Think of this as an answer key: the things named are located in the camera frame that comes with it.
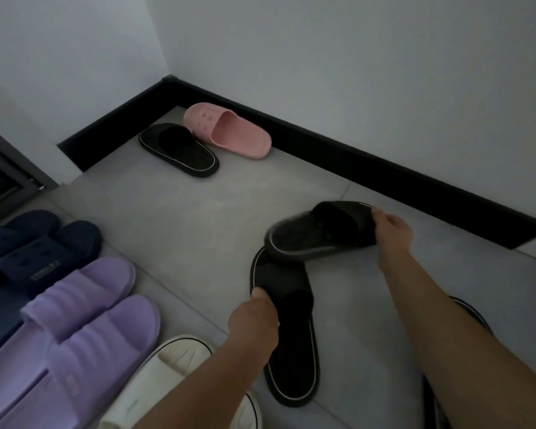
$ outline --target white slipper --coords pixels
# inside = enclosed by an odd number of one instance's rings
[[[131,429],[214,352],[194,336],[169,339],[150,354],[101,418],[98,429]],[[256,398],[246,393],[229,429],[262,429]]]

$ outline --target baseboard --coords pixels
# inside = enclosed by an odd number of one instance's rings
[[[211,102],[264,128],[272,146],[447,223],[514,249],[536,238],[536,218],[386,159],[166,77],[59,147],[85,171],[176,106]]]

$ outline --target slipper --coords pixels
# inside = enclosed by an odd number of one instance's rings
[[[0,258],[0,345],[20,327],[20,308],[96,259],[101,243],[97,226],[74,221]]]
[[[189,107],[183,124],[198,139],[247,158],[264,158],[272,147],[270,134],[264,129],[211,103]]]
[[[216,155],[199,143],[184,126],[151,125],[139,134],[139,143],[156,157],[195,177],[208,177],[220,165]]]
[[[59,218],[48,210],[30,210],[0,226],[0,257],[59,229]]]
[[[278,311],[278,346],[264,367],[272,396],[288,407],[314,397],[320,383],[320,361],[311,311],[314,295],[303,263],[277,263],[264,248],[250,269],[250,292],[263,288]]]
[[[212,346],[190,335],[158,346],[101,418],[98,429],[132,429],[213,352]],[[243,398],[229,429],[262,429],[260,407],[252,393]]]
[[[274,224],[264,237],[272,257],[296,262],[374,244],[372,207],[349,201],[318,203]]]
[[[135,268],[104,257],[73,271],[21,309],[24,323],[0,348],[0,417],[45,373],[45,355],[91,319],[125,298]]]
[[[481,324],[483,328],[492,334],[489,324],[486,323],[481,314],[474,309],[470,304],[465,303],[454,296],[450,297],[455,303],[463,308],[476,322]],[[427,378],[423,377],[423,406],[425,407],[425,428],[426,429],[451,429],[449,419],[441,404],[435,397]]]
[[[157,306],[133,295],[52,346],[43,378],[0,420],[0,429],[83,428],[155,347],[159,323]]]

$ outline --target hand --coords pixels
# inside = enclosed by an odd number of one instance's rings
[[[375,238],[379,245],[379,268],[386,266],[386,262],[395,253],[410,252],[413,241],[413,230],[400,217],[386,214],[380,208],[372,208],[375,221]]]
[[[278,345],[278,313],[264,289],[254,288],[250,301],[230,315],[229,340],[258,355],[266,364]]]

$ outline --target person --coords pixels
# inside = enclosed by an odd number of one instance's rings
[[[455,304],[413,258],[413,231],[372,209],[379,268],[421,369],[454,429],[536,429],[536,374]],[[138,429],[228,428],[278,344],[278,315],[255,288],[230,316],[212,357],[138,423]]]

